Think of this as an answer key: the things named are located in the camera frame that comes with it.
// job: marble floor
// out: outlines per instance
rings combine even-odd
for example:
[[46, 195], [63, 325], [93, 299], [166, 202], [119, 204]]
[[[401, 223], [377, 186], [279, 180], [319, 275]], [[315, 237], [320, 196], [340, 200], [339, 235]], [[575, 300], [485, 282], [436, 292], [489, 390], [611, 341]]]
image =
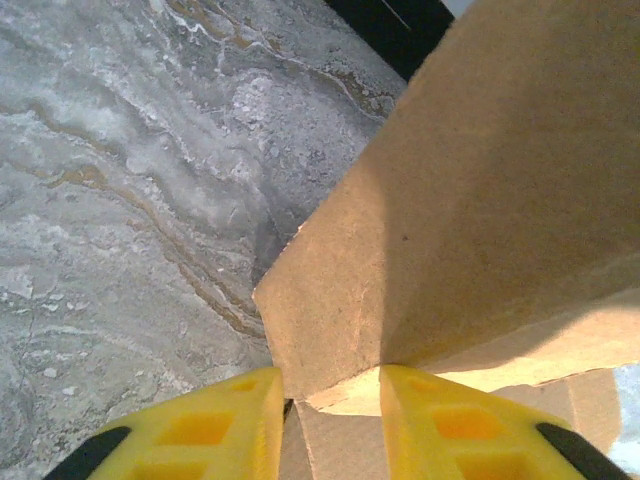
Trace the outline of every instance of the marble floor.
[[317, 0], [0, 0], [0, 479], [269, 364], [252, 288], [404, 88]]

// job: gray marble tile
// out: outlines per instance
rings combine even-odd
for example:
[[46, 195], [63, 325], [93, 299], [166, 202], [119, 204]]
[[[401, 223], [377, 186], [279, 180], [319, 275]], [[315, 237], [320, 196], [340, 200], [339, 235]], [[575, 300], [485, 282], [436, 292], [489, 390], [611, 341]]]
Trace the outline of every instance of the gray marble tile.
[[268, 364], [251, 290], [403, 88], [316, 0], [0, 1], [0, 478]]

